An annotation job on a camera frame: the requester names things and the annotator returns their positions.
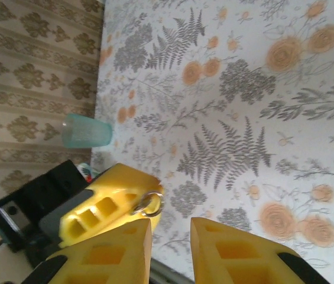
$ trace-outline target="teal plastic cup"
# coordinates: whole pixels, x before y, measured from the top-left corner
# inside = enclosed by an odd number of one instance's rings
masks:
[[[67,148],[105,146],[110,143],[112,136],[113,129],[110,124],[93,118],[67,114],[63,121],[61,138]]]

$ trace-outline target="metal ring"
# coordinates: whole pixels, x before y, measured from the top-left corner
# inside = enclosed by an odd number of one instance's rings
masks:
[[[146,212],[144,212],[144,210],[151,203],[151,199],[148,199],[149,202],[147,202],[147,204],[144,204],[143,202],[147,200],[147,197],[149,197],[150,195],[153,195],[153,194],[157,195],[160,198],[159,208],[155,212],[146,213]],[[163,196],[163,194],[161,194],[157,191],[150,191],[150,192],[147,192],[147,193],[143,194],[143,196],[141,198],[141,202],[139,203],[138,206],[136,206],[134,208],[134,211],[132,212],[131,215],[134,215],[136,213],[141,212],[142,216],[145,216],[147,218],[152,218],[152,217],[155,217],[155,216],[159,215],[161,213],[161,211],[163,210],[163,208],[164,208],[164,196]]]

